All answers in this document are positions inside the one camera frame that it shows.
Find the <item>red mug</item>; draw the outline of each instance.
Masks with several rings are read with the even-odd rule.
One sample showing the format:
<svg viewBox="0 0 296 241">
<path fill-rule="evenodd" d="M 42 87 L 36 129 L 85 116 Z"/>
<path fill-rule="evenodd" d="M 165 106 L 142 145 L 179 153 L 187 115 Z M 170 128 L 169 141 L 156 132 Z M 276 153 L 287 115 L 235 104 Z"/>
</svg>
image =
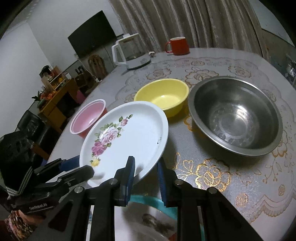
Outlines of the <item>red mug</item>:
<svg viewBox="0 0 296 241">
<path fill-rule="evenodd" d="M 167 45 L 171 44 L 172 50 L 167 51 Z M 165 44 L 165 51 L 167 53 L 173 53 L 174 55 L 184 55 L 190 53 L 187 41 L 185 37 L 176 37 L 170 39 L 170 42 Z"/>
</svg>

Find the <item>ceiling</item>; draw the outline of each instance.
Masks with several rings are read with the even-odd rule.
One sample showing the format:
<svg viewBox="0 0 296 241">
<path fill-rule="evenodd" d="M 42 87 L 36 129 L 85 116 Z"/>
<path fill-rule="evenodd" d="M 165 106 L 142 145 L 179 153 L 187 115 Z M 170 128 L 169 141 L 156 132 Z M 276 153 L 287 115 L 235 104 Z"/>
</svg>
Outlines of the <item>ceiling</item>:
<svg viewBox="0 0 296 241">
<path fill-rule="evenodd" d="M 23 21 L 27 21 L 29 17 L 31 16 L 34 8 L 38 4 L 40 0 L 32 0 L 27 7 L 25 7 L 16 17 L 15 19 L 11 22 L 7 30 L 10 30 L 14 26 L 20 24 Z"/>
</svg>

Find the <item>table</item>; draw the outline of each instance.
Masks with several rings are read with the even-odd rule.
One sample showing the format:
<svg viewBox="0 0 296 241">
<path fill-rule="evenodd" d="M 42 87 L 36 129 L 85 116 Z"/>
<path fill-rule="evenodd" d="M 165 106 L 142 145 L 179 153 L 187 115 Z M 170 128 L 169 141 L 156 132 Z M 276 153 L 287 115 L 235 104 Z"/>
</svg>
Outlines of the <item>table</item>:
<svg viewBox="0 0 296 241">
<path fill-rule="evenodd" d="M 169 137 L 163 157 L 178 178 L 193 187 L 216 187 L 264 240 L 279 240 L 296 215 L 296 91 L 263 58 L 245 51 L 218 48 L 190 49 L 190 54 L 185 56 L 158 53 L 149 65 L 140 69 L 115 68 L 81 108 L 102 98 L 111 110 L 133 101 L 142 86 L 161 78 L 180 79 L 191 89 L 203 79 L 219 75 L 248 81 L 275 102 L 284 128 L 278 147 L 257 158 L 230 153 L 197 128 L 185 106 L 169 119 Z M 80 154 L 83 139 L 72 135 L 69 126 L 62 133 L 50 161 Z M 133 192 L 160 197 L 155 168 L 134 186 Z"/>
<path fill-rule="evenodd" d="M 62 132 L 60 127 L 67 118 L 56 105 L 66 93 L 69 93 L 71 97 L 77 102 L 76 95 L 77 91 L 79 90 L 74 79 L 65 81 L 66 83 L 59 88 L 53 98 L 47 102 L 47 104 L 40 110 L 38 114 L 45 116 L 45 118 L 49 120 L 48 124 L 50 124 L 59 133 Z"/>
</svg>

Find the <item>white wall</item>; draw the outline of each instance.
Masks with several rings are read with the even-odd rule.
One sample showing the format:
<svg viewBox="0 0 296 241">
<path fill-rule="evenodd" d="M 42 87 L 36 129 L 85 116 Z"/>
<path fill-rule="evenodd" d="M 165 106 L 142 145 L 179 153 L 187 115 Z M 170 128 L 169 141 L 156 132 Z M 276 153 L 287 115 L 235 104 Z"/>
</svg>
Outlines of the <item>white wall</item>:
<svg viewBox="0 0 296 241">
<path fill-rule="evenodd" d="M 115 34 L 122 34 L 108 0 L 40 0 L 28 23 L 49 62 L 64 71 L 77 60 L 68 37 L 101 10 Z"/>
<path fill-rule="evenodd" d="M 294 46 L 284 27 L 267 7 L 265 7 L 259 0 L 249 0 L 249 2 L 257 15 L 261 28 L 277 35 Z"/>
<path fill-rule="evenodd" d="M 41 90 L 39 73 L 48 64 L 27 23 L 0 40 L 0 137 L 15 130 Z"/>
</svg>

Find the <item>yellow bowl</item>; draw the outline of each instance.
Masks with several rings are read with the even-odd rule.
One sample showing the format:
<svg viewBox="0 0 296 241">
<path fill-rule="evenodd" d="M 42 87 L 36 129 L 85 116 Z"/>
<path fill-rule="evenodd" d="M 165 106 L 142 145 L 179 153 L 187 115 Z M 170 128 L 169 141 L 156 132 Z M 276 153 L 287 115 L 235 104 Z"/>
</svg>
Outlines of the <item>yellow bowl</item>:
<svg viewBox="0 0 296 241">
<path fill-rule="evenodd" d="M 183 81 L 162 79 L 143 86 L 135 95 L 134 101 L 149 101 L 160 107 L 169 118 L 182 109 L 188 94 L 189 88 Z"/>
</svg>

